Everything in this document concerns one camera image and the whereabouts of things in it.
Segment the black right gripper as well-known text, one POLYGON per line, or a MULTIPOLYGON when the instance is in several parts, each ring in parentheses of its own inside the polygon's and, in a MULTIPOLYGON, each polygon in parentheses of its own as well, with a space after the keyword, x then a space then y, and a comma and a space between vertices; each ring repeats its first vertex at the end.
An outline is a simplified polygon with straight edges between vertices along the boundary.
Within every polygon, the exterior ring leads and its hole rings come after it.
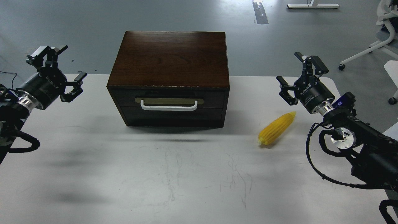
POLYGON ((329 69, 323 63, 319 56, 305 56, 300 52, 294 55, 302 62, 302 75, 293 86, 288 85, 282 76, 276 79, 280 83, 279 95, 290 106, 297 105, 298 101, 306 108, 310 114, 317 113, 316 107, 324 101, 332 103, 335 96, 320 81, 320 77, 329 72, 329 69), (288 91, 294 91, 295 97, 292 97, 288 91))

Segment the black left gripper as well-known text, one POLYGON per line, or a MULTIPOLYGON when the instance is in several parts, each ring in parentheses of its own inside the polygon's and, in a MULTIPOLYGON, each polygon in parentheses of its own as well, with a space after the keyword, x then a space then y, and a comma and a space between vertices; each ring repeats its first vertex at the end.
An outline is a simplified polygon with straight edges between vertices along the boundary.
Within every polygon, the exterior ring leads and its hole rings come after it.
POLYGON ((68 45, 41 46, 31 55, 27 55, 26 63, 34 66, 37 71, 16 90, 36 98, 40 103, 36 108, 40 110, 47 109, 59 96, 62 102, 70 103, 83 93, 81 85, 88 74, 80 72, 72 82, 66 82, 65 75, 58 68, 58 55, 67 48, 68 45), (64 93, 65 86, 72 86, 73 89, 69 93, 64 93))

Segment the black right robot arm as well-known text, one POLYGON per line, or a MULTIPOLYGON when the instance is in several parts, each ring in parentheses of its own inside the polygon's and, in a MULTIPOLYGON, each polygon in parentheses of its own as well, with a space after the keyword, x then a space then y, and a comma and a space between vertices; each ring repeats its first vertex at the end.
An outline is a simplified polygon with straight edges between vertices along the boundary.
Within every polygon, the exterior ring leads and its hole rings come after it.
POLYGON ((328 68, 318 56, 305 56, 300 52, 294 55, 302 64, 302 74, 288 85, 283 77, 277 76, 280 83, 280 96, 290 105, 301 103, 310 114, 319 113, 321 123, 314 123, 309 130, 305 151, 313 170, 334 184, 358 189, 384 189, 397 192, 397 140, 388 137, 369 123, 356 117, 355 96, 346 92, 339 99, 320 81, 328 73, 328 68), (323 127, 318 141, 323 152, 342 157, 351 164, 351 174, 363 184, 348 184, 334 180, 320 172, 313 164, 309 144, 313 132, 323 127))

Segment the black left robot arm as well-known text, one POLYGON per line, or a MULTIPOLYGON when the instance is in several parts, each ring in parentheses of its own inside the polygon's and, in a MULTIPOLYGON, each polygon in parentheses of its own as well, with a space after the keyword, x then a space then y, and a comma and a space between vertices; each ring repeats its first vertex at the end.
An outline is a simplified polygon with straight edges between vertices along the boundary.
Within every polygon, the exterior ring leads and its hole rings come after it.
POLYGON ((58 68, 58 56, 67 48, 67 45, 39 47, 26 59, 27 64, 36 68, 36 73, 18 88, 1 85, 1 161, 9 153, 27 153, 40 147, 38 139, 21 130, 33 109, 45 110, 57 98, 72 102, 83 92, 81 85, 87 73, 80 72, 69 82, 58 68))

